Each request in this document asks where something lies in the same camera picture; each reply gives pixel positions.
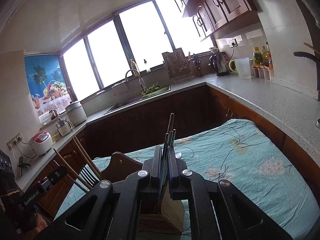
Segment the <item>person's left hand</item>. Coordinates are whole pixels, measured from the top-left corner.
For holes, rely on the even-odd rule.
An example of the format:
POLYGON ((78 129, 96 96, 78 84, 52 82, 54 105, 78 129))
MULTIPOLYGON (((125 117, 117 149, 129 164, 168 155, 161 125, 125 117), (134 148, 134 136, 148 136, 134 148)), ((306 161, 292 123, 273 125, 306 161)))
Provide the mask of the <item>person's left hand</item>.
POLYGON ((32 240, 39 234, 44 228, 47 227, 47 222, 44 218, 39 214, 35 213, 35 227, 28 231, 23 239, 32 240))

